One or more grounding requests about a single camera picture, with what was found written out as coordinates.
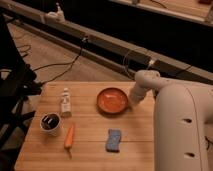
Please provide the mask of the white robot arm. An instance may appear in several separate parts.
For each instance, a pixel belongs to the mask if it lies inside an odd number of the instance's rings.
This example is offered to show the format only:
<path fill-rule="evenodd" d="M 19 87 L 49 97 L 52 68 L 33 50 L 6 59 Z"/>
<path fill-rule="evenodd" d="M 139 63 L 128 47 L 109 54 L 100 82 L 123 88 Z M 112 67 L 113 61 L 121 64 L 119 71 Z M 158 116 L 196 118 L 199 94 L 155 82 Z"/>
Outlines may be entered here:
<path fill-rule="evenodd" d="M 138 105 L 148 91 L 157 94 L 153 114 L 155 171 L 209 171 L 205 124 L 213 121 L 213 85 L 140 70 L 129 93 L 130 104 Z"/>

